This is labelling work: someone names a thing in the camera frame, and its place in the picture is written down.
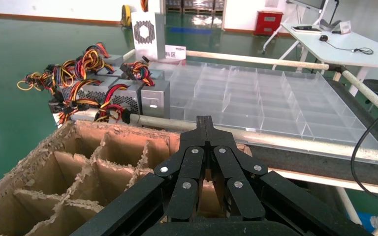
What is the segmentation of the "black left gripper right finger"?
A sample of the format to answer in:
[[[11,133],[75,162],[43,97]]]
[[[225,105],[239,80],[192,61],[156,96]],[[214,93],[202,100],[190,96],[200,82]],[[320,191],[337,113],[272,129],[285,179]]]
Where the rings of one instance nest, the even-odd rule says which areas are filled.
[[[276,223],[292,236],[368,236],[369,232],[295,183],[244,152],[232,133],[214,127],[206,116],[206,137],[212,147],[211,174],[225,188],[230,214],[246,221]]]

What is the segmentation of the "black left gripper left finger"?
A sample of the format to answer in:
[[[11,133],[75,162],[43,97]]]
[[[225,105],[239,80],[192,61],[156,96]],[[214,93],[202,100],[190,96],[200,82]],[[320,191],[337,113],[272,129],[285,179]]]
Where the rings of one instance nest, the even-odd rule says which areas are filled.
[[[206,164],[206,117],[182,133],[178,151],[142,177],[74,236],[142,236],[163,218],[188,222],[196,214]]]

